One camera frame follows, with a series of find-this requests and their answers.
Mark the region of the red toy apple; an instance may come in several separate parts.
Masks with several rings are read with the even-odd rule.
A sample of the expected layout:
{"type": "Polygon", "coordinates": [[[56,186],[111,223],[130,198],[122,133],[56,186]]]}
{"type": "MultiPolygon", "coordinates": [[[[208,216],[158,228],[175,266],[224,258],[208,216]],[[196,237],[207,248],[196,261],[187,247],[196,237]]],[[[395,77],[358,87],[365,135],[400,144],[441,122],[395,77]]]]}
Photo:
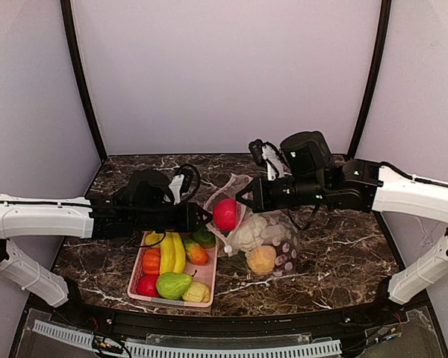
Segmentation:
{"type": "Polygon", "coordinates": [[[220,230],[234,230],[237,226],[237,202],[230,198],[221,200],[213,210],[213,219],[220,230]]]}

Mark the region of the white toy cauliflower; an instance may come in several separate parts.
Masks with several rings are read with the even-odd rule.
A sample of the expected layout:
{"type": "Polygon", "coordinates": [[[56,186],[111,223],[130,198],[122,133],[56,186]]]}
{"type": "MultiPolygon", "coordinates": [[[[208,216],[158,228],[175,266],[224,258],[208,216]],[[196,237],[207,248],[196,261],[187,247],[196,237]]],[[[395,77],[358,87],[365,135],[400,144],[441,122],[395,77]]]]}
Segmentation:
{"type": "Polygon", "coordinates": [[[233,232],[231,246],[234,251],[248,252],[261,245],[272,243],[267,232],[268,221],[260,215],[251,215],[233,232]]]}

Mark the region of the clear dotted zip top bag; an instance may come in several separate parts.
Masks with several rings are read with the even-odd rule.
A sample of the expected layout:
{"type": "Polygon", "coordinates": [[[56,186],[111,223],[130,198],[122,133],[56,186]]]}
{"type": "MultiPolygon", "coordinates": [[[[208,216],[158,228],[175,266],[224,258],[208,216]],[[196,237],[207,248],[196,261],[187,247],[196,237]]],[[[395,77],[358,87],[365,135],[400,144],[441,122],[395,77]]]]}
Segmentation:
{"type": "Polygon", "coordinates": [[[253,213],[238,203],[234,229],[223,230],[215,221],[207,229],[221,241],[227,256],[243,254],[248,269],[256,275],[281,277],[296,270],[301,233],[281,210],[253,213]]]}

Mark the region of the yellow toy banana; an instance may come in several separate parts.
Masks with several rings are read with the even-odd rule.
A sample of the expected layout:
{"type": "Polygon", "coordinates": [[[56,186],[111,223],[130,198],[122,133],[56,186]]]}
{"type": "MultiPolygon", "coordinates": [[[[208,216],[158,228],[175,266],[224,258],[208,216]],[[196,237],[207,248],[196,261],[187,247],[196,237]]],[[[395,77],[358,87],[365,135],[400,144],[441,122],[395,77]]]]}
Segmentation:
{"type": "Polygon", "coordinates": [[[186,266],[186,254],[178,233],[166,233],[160,243],[160,274],[183,273],[186,266]]]}

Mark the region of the dark red toy fruit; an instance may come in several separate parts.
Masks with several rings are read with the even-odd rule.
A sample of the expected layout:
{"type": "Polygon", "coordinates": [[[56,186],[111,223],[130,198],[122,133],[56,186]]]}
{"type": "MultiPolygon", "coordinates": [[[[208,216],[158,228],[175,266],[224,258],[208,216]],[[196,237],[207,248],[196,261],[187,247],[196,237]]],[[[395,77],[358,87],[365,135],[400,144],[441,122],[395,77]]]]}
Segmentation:
{"type": "Polygon", "coordinates": [[[295,269],[299,252],[299,237],[295,228],[287,229],[272,241],[276,250],[275,271],[292,271],[295,269]]]}

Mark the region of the yellow toy cauliflower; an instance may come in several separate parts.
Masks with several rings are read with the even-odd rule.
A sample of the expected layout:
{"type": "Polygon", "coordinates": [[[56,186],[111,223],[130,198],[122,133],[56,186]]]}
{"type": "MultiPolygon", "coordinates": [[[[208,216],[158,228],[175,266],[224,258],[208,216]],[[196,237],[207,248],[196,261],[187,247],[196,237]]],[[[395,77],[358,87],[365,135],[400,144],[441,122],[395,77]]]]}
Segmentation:
{"type": "Polygon", "coordinates": [[[276,250],[269,245],[262,245],[246,253],[248,267],[258,275],[273,271],[276,261],[276,250]]]}

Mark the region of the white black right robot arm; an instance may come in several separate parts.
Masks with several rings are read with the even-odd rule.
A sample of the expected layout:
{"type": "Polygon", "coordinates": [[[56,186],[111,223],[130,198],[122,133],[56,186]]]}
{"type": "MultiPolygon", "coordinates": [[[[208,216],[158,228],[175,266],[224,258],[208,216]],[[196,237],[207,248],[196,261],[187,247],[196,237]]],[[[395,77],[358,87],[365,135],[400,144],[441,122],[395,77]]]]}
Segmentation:
{"type": "MultiPolygon", "coordinates": [[[[257,165],[267,167],[267,175],[253,178],[235,199],[254,213],[312,205],[404,213],[448,225],[448,183],[407,174],[388,162],[351,159],[339,166],[319,131],[293,134],[278,148],[257,139],[249,150],[257,165]]],[[[426,254],[385,279],[379,295],[404,305],[446,275],[448,227],[426,254]]]]}

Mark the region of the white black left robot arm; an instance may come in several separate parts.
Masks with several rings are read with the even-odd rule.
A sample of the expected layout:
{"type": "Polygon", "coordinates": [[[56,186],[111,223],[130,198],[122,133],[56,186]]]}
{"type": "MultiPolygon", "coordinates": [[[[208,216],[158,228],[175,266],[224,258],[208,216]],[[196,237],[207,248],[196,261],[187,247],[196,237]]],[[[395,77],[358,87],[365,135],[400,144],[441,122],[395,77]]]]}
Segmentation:
{"type": "Polygon", "coordinates": [[[14,237],[117,239],[137,231],[193,233],[212,220],[192,200],[199,186],[199,173],[182,166],[173,178],[153,169],[133,172],[128,184],[109,196],[36,199],[0,194],[0,274],[50,307],[60,307],[75,297],[71,282],[31,259],[14,237]]]}

